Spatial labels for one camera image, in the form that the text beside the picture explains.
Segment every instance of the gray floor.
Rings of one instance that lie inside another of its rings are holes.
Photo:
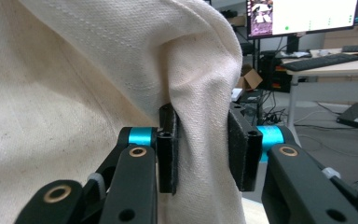
[[[274,110],[287,108],[288,96],[288,93],[275,92],[276,108]],[[264,104],[265,111],[269,111],[273,105],[274,102],[270,97]],[[342,113],[349,107],[327,103],[322,103],[322,105],[338,113]],[[358,189],[358,129],[338,124],[336,118],[336,114],[315,102],[298,102],[295,116],[297,135],[302,148],[307,150],[312,157],[324,166],[332,167],[340,172],[344,182]],[[244,192],[242,194],[244,198],[261,202],[266,169],[266,163],[259,164],[256,190]]]

